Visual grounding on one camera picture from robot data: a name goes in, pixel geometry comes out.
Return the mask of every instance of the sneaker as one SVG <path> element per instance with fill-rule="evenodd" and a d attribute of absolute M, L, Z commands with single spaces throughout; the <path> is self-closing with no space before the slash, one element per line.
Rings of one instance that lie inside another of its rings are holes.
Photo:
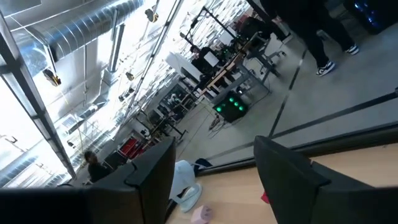
<path fill-rule="evenodd" d="M 349 53 L 350 55 L 356 55 L 359 52 L 359 47 L 357 45 L 353 45 L 348 50 L 346 50 L 346 52 Z"/>
<path fill-rule="evenodd" d="M 317 75 L 322 77 L 327 73 L 331 72 L 335 68 L 336 64 L 334 62 L 329 61 L 324 67 L 318 68 Z"/>

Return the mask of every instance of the small pink box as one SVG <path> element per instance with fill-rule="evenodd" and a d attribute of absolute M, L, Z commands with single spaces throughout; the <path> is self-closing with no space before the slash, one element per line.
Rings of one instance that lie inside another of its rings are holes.
<path fill-rule="evenodd" d="M 213 211 L 206 205 L 195 209 L 191 218 L 193 224 L 207 224 L 213 218 Z"/>

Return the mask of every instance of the red item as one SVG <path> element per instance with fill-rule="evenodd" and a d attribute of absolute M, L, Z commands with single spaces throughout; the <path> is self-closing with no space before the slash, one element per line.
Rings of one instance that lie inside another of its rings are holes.
<path fill-rule="evenodd" d="M 269 204 L 269 199 L 268 199 L 266 192 L 264 192 L 264 194 L 261 196 L 261 200 L 263 200 L 265 203 Z"/>

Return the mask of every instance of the concrete floor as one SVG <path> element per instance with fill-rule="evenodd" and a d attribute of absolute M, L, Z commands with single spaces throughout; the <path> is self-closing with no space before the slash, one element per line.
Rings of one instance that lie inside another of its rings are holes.
<path fill-rule="evenodd" d="M 270 75 L 269 83 L 266 81 L 272 94 L 256 103 L 238 123 L 233 126 L 226 124 L 215 136 L 208 130 L 215 111 L 206 100 L 202 101 L 178 125 L 178 128 L 189 132 L 178 145 L 178 160 L 194 161 L 202 157 L 209 158 L 213 164 L 222 164 L 251 157 L 252 147 L 234 147 L 252 142 L 256 135 L 268 136 L 287 95 L 289 97 L 275 134 L 392 93 L 398 87 L 394 66 L 398 64 L 398 24 L 377 36 L 368 36 L 361 29 L 352 30 L 351 35 L 361 47 L 360 54 L 354 57 L 346 55 L 336 43 L 327 40 L 325 50 L 338 68 L 321 78 L 315 75 L 317 68 L 309 53 L 299 66 L 305 47 L 297 39 L 283 45 L 281 48 L 287 56 L 277 60 L 277 69 L 283 77 L 278 79 Z M 272 53 L 279 47 L 280 42 L 273 40 L 267 52 Z M 247 67 L 257 72 L 260 69 L 255 60 L 247 62 Z M 298 67 L 297 78 L 289 91 Z M 254 95 L 253 102 L 266 95 L 261 88 L 255 88 L 251 93 Z M 397 102 L 391 100 L 372 106 L 276 138 L 275 141 L 295 146 L 397 121 Z"/>

